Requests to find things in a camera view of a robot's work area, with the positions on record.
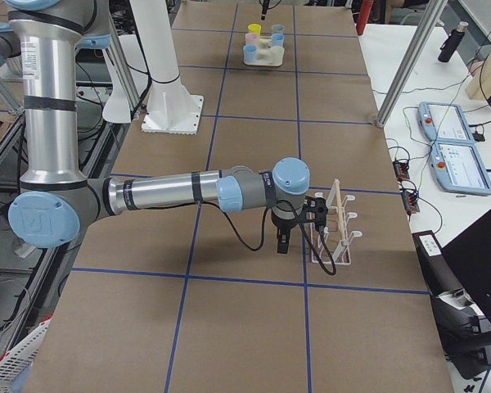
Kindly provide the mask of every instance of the sticker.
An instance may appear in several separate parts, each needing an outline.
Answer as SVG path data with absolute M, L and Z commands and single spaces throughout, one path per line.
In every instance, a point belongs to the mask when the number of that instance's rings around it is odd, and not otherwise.
M 40 79 L 38 43 L 21 43 L 24 79 Z
M 428 256 L 442 255 L 438 244 L 431 235 L 420 236 L 420 241 L 427 251 Z

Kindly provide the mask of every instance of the yellow cup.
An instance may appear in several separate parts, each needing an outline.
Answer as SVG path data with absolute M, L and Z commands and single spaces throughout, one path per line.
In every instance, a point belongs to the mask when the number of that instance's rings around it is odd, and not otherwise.
M 247 29 L 249 30 L 250 33 L 255 33 L 260 37 L 262 26 L 259 25 L 258 23 L 251 23 L 249 26 L 247 26 Z

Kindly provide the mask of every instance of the blue and white device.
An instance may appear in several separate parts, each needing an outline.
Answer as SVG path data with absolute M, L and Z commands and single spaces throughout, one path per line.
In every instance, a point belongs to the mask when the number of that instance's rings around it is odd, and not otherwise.
M 474 144 L 437 140 L 430 159 L 436 179 L 444 190 L 491 195 L 491 180 Z
M 475 143 L 464 111 L 458 104 L 421 102 L 418 114 L 420 126 L 430 141 Z

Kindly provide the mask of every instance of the red pole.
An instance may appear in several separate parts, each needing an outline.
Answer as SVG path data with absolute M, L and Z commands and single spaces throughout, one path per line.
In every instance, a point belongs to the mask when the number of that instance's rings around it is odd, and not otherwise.
M 360 15 L 357 19 L 357 34 L 362 35 L 366 28 L 367 21 L 369 20 L 369 14 L 371 14 L 371 8 L 373 7 L 373 0 L 363 0 L 360 7 Z

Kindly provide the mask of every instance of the brown table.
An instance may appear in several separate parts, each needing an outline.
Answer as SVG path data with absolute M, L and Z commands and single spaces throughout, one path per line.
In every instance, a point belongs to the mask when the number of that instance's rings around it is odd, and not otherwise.
M 94 224 L 79 252 L 26 392 L 451 392 L 370 80 L 349 10 L 279 6 L 284 65 L 241 63 L 260 7 L 183 3 L 173 36 L 182 81 L 205 106 L 196 136 L 133 124 L 120 176 L 297 156 L 312 191 L 334 178 L 363 231 L 354 264 L 331 278 L 288 255 L 250 253 L 210 206 L 124 213 Z M 259 238 L 261 210 L 232 215 Z

